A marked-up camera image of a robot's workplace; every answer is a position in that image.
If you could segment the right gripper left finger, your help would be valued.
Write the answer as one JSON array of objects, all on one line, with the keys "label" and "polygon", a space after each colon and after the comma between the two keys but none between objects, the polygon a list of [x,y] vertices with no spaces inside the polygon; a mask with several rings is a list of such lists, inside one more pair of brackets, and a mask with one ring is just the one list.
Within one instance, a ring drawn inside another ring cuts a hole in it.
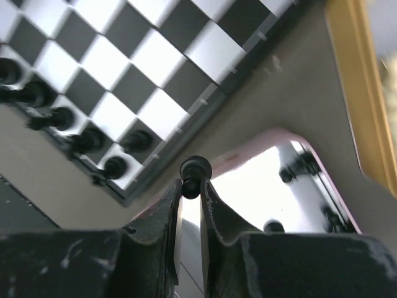
[{"label": "right gripper left finger", "polygon": [[67,230],[2,180],[1,296],[174,297],[181,186],[122,228]]}]

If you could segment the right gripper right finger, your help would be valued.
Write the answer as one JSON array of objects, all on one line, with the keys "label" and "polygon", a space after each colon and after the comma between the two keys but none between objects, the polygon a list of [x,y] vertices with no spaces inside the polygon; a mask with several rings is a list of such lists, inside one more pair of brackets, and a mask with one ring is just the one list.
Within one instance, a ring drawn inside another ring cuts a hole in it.
[{"label": "right gripper right finger", "polygon": [[264,233],[201,182],[206,297],[395,297],[396,262],[357,233]]}]

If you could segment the black chess piece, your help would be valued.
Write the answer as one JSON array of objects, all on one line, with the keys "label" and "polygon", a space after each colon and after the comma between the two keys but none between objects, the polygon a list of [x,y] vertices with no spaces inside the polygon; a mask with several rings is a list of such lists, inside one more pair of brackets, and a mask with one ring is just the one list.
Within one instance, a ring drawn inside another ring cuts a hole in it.
[{"label": "black chess piece", "polygon": [[97,128],[88,128],[79,135],[69,135],[65,137],[63,152],[68,159],[73,159],[75,155],[85,155],[102,148],[104,136]]},{"label": "black chess piece", "polygon": [[30,107],[47,106],[51,99],[48,86],[41,81],[30,81],[22,89],[1,86],[1,104],[21,102]]},{"label": "black chess piece", "polygon": [[1,57],[0,72],[1,85],[16,84],[22,77],[22,68],[20,64],[11,58]]},{"label": "black chess piece", "polygon": [[102,169],[97,169],[91,174],[93,185],[105,186],[111,180],[121,178],[128,169],[127,162],[120,156],[113,156],[106,160]]},{"label": "black chess piece", "polygon": [[75,121],[74,112],[68,107],[57,107],[47,115],[31,116],[27,127],[32,130],[41,130],[54,127],[57,130],[65,131],[73,126]]}]

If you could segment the black pawn second row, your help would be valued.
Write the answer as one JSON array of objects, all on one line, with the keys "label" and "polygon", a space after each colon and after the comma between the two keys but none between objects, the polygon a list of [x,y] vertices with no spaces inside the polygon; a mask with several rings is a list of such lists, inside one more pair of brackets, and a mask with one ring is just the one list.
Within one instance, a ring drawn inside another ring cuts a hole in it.
[{"label": "black pawn second row", "polygon": [[142,153],[150,148],[152,136],[144,130],[135,130],[121,143],[126,154]]}]

